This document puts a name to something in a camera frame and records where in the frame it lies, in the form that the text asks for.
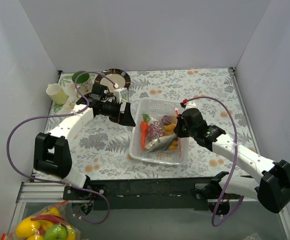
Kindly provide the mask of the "fake orange carrot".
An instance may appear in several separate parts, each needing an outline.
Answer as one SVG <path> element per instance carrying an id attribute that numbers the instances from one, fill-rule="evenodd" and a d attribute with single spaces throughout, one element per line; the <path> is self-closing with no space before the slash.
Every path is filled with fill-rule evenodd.
<path id="1" fill-rule="evenodd" d="M 142 121 L 140 122 L 140 147 L 142 151 L 145 151 L 150 120 L 151 118 L 147 113 L 142 114 Z"/>

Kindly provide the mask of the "fake orange segments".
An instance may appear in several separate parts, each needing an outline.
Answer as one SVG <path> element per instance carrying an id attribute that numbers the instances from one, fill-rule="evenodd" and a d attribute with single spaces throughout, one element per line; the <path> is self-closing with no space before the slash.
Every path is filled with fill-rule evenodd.
<path id="1" fill-rule="evenodd" d="M 164 130 L 165 134 L 172 134 L 172 132 L 174 131 L 175 127 L 176 127 L 176 124 L 175 123 L 171 123 L 171 124 L 165 125 L 163 127 L 163 130 Z"/>

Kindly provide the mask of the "fake red grapes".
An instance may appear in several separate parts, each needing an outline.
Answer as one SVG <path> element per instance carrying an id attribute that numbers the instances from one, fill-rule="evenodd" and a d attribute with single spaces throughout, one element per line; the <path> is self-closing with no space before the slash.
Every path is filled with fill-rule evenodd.
<path id="1" fill-rule="evenodd" d="M 160 121 L 155 120 L 149 124 L 147 137 L 150 140 L 162 137 L 164 133 L 164 126 Z"/>

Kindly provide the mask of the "white plastic basket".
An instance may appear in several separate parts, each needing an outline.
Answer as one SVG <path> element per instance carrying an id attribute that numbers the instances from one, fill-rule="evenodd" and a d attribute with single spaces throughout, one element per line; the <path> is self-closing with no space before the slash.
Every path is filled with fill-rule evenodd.
<path id="1" fill-rule="evenodd" d="M 182 112 L 176 100 L 141 99 L 130 139 L 130 156 L 155 164 L 184 164 L 188 158 L 189 139 L 178 138 L 174 133 L 177 116 Z"/>

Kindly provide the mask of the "fake silver fish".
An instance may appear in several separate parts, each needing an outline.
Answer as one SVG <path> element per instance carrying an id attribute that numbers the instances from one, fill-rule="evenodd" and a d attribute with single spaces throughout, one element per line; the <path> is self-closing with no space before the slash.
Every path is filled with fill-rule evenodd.
<path id="1" fill-rule="evenodd" d="M 145 144 L 144 151 L 149 152 L 161 152 L 167 150 L 177 138 L 175 133 L 158 137 Z"/>

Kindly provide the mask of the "clear zip top bag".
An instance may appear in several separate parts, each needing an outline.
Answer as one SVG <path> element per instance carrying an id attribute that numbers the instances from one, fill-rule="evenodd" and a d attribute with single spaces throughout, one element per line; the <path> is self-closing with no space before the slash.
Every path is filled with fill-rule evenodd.
<path id="1" fill-rule="evenodd" d="M 176 151 L 180 145 L 174 129 L 175 115 L 164 115 L 158 119 L 148 113 L 142 114 L 140 122 L 140 149 L 145 153 Z"/>

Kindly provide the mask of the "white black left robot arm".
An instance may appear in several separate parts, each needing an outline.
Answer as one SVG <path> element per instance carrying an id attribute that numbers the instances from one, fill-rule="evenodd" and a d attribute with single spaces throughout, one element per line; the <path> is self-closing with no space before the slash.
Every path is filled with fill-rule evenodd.
<path id="1" fill-rule="evenodd" d="M 98 115 L 121 126 L 135 127 L 128 89 L 121 87 L 110 92 L 107 86 L 95 83 L 91 92 L 76 102 L 70 116 L 48 133 L 39 133 L 35 138 L 34 169 L 75 187 L 74 194 L 80 200 L 91 196 L 90 178 L 74 167 L 70 143 Z"/>

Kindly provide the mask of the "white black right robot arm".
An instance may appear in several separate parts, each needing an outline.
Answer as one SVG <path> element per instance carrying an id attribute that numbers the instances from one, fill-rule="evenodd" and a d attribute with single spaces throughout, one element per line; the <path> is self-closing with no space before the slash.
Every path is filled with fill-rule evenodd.
<path id="1" fill-rule="evenodd" d="M 222 171 L 197 193 L 222 199 L 235 194 L 258 200 L 272 213 L 279 213 L 290 202 L 290 163 L 276 162 L 243 145 L 236 145 L 230 135 L 218 126 L 208 125 L 197 108 L 188 108 L 177 117 L 174 129 L 177 137 L 193 138 L 196 143 L 230 160 L 249 177 L 230 177 Z"/>

